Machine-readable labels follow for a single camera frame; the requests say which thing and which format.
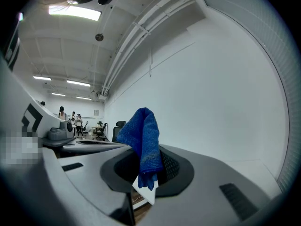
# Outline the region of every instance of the white ceiling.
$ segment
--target white ceiling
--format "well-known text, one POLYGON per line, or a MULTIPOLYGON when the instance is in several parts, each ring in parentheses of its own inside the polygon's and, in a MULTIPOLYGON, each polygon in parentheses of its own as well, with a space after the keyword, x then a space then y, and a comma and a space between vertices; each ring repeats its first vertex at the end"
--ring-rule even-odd
POLYGON ((36 81, 45 93, 96 100, 93 91, 101 90, 119 42, 153 1, 113 0, 101 6, 94 0, 78 5, 101 11, 99 21, 49 15, 48 8, 38 4, 20 24, 21 48, 15 68, 26 64, 33 75, 51 77, 50 82, 36 81), (97 33, 104 35, 103 41, 96 41, 97 33), (66 79, 88 82, 91 87, 68 84, 66 79))

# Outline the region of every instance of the blue towel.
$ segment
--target blue towel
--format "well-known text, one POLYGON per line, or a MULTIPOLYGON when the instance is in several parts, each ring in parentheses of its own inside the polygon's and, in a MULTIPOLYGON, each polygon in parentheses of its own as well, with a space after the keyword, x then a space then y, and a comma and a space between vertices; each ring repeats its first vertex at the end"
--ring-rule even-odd
POLYGON ((148 108, 138 109, 118 133, 117 141, 130 145, 138 154, 138 186, 148 187, 152 191, 157 172, 163 169, 159 150, 159 129, 154 113, 148 108))

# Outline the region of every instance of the office chair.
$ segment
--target office chair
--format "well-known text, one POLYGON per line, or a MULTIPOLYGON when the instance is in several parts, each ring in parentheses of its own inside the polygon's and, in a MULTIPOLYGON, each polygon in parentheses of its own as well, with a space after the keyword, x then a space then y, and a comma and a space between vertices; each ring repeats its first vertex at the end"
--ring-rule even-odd
POLYGON ((113 128, 112 142, 117 142, 117 135, 118 135, 119 131, 124 127, 125 124, 126 124, 125 121, 116 122, 116 127, 113 128))
POLYGON ((98 139, 102 139, 103 141, 106 139, 106 136, 104 135, 104 129, 106 128, 106 126, 107 126, 108 124, 107 123, 105 123, 104 125, 103 125, 103 128, 101 128, 99 131, 96 129, 96 135, 97 135, 97 137, 95 137, 95 138, 92 138, 93 140, 94 139, 96 139, 96 140, 98 140, 98 139))

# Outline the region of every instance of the ceiling pipe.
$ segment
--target ceiling pipe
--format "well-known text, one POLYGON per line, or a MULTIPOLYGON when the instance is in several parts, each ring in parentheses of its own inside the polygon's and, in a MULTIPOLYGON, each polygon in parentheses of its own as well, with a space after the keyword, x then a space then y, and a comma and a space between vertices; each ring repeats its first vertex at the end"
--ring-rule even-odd
MULTIPOLYGON (((157 10, 159 10, 161 7, 163 7, 164 5, 166 5, 168 2, 170 2, 171 0, 161 0, 159 3, 157 3, 151 10, 149 10, 141 19, 139 22, 137 22, 137 24, 139 25, 143 25, 157 10)), ((109 69, 109 73, 107 74, 104 84, 103 84, 103 88, 102 88, 102 94, 104 93, 104 88, 107 86, 107 82, 108 79, 113 71, 113 69, 115 68, 116 63, 119 60, 119 57, 121 56, 123 50, 126 48, 126 46, 128 45, 128 43, 130 42, 130 40, 134 37, 134 35, 137 33, 137 31, 139 31, 139 28, 137 26, 135 26, 132 31, 130 32, 130 34, 127 36, 127 38, 125 39, 125 41, 122 43, 117 55, 115 56, 112 65, 110 66, 109 69)))
MULTIPOLYGON (((158 27, 161 23, 163 23, 166 19, 171 17, 176 12, 180 11, 181 9, 185 8, 186 6, 191 5, 194 3, 194 0, 179 0, 175 4, 171 5, 169 8, 167 8, 163 13, 158 15, 145 29, 149 32, 152 32, 156 27, 158 27)), ((120 73, 121 69, 124 67, 127 60, 131 57, 132 53, 135 51, 135 49, 142 43, 142 41, 145 40, 145 38, 148 36, 147 33, 141 32, 138 37, 133 41, 131 46, 126 50, 124 53, 124 56, 120 60, 120 62, 117 65, 117 69, 114 71, 109 83, 107 89, 104 91, 104 95, 107 94, 108 90, 110 89, 111 85, 115 81, 116 77, 120 73)))

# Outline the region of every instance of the black slot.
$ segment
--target black slot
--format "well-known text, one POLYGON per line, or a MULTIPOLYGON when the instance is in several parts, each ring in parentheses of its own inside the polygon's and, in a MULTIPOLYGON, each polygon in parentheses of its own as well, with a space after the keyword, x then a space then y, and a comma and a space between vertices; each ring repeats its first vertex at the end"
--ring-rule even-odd
POLYGON ((233 183, 222 185, 220 189, 240 220, 244 221, 258 211, 251 201, 233 183))
POLYGON ((83 167, 83 166, 84 166, 83 164, 77 162, 77 163, 74 163, 74 164, 62 166, 62 168, 63 168, 64 171, 70 171, 70 170, 80 168, 80 167, 83 167))

